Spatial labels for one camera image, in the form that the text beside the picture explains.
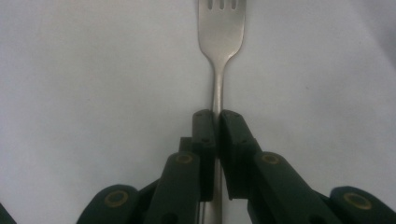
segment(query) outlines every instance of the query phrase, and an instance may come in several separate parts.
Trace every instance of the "brass screw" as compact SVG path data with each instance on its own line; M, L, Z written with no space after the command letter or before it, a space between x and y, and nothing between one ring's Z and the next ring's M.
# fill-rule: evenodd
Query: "brass screw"
M362 210L370 210L373 207L370 201L354 192L345 193L344 200Z
M128 200L128 193L123 190L115 190L105 197L105 204L108 207L119 207Z
M268 155L268 154L266 154L266 155L263 155L263 156L262 156L262 161L265 161L265 162L267 162L267 163L270 163L270 164L275 165L275 164L278 164L278 163L279 163L279 158L276 157L276 156L274 156L274 155Z
M192 162L192 156L190 156L190 155L178 155L176 157L176 161L178 163L187 164L187 163Z

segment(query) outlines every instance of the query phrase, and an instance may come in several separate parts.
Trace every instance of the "fork head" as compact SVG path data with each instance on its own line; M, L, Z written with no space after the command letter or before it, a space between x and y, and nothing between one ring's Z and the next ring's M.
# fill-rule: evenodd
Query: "fork head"
M240 49L245 8L246 0L199 0L199 45L215 66L224 66Z

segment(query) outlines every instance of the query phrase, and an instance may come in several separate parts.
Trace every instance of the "white surface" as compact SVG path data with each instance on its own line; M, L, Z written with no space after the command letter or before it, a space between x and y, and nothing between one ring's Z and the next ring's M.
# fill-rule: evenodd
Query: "white surface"
M247 1L224 106L328 195L396 209L396 3ZM212 71L197 2L0 2L0 202L18 223L75 223L101 189L161 175ZM246 202L225 223L249 223Z

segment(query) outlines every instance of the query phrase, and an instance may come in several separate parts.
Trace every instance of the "utensil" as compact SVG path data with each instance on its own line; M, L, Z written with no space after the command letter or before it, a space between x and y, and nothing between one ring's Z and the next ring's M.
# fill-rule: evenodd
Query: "utensil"
M246 0L199 0L198 39L201 51L215 73L212 111L217 132L222 110L224 67L242 45L245 10ZM221 200L221 166L216 160L214 198L203 205L203 223L221 223Z

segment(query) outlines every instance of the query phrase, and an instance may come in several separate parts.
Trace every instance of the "silver fork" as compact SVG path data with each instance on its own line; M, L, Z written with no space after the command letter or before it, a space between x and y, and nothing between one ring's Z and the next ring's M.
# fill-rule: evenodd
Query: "silver fork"
M199 0L198 39L202 53L215 72L212 111L217 132L222 110L224 67L241 48L245 10L246 0ZM213 201L203 204L201 223L221 224L221 201L221 166L216 160Z

